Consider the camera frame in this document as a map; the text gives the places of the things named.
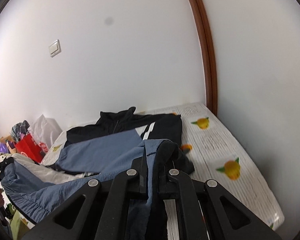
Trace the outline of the black white blue jacket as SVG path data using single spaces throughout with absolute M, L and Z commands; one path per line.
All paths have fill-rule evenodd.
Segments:
M 134 159 L 148 167 L 146 201 L 132 201 L 126 239 L 166 239 L 167 212 L 154 196 L 167 163 L 192 174 L 194 165 L 181 150 L 182 120 L 175 114 L 138 115 L 135 108 L 102 112 L 97 123 L 75 127 L 52 167 L 15 157 L 0 175 L 9 200 L 30 220 L 39 223 L 89 179 L 114 179 Z

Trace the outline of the cow print plush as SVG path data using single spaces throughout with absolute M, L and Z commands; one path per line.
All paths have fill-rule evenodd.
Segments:
M 0 153 L 0 163 L 9 157 L 10 157 L 10 154 L 8 154 L 8 153 Z

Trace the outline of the red paper gift bag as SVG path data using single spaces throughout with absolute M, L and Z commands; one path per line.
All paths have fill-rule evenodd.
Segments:
M 31 134 L 27 134 L 15 145 L 17 152 L 24 153 L 28 158 L 40 163 L 48 152 L 47 145 L 43 142 L 36 143 Z

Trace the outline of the plaid cloth bundle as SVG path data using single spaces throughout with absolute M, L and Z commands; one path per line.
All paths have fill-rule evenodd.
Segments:
M 29 127 L 30 124 L 27 122 L 27 120 L 15 124 L 10 131 L 12 139 L 15 142 L 21 141 L 21 135 L 27 135 Z

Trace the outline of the white plastic bag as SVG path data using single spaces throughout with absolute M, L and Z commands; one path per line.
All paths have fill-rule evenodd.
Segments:
M 55 140 L 62 133 L 61 128 L 52 118 L 41 115 L 29 126 L 29 132 L 44 153 L 47 153 Z

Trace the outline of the fruit print tablecloth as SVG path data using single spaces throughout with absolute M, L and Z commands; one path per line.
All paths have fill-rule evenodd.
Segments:
M 203 103 L 166 107 L 146 113 L 181 116 L 182 149 L 195 168 L 191 178 L 218 181 L 273 230 L 284 222 L 281 207 L 253 160 Z

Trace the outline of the white wall light switch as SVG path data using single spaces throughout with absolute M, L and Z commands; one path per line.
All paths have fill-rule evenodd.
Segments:
M 54 57 L 56 55 L 58 55 L 59 53 L 61 53 L 61 44 L 60 44 L 60 41 L 59 39 L 55 40 L 54 42 L 52 42 L 50 45 L 49 45 L 49 54 L 50 54 L 50 57 Z

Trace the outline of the brown wooden door frame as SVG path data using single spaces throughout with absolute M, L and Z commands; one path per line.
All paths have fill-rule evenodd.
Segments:
M 206 106 L 214 114 L 218 113 L 218 83 L 216 56 L 209 20 L 203 0 L 189 0 L 196 24 L 200 49 L 202 52 L 205 76 Z

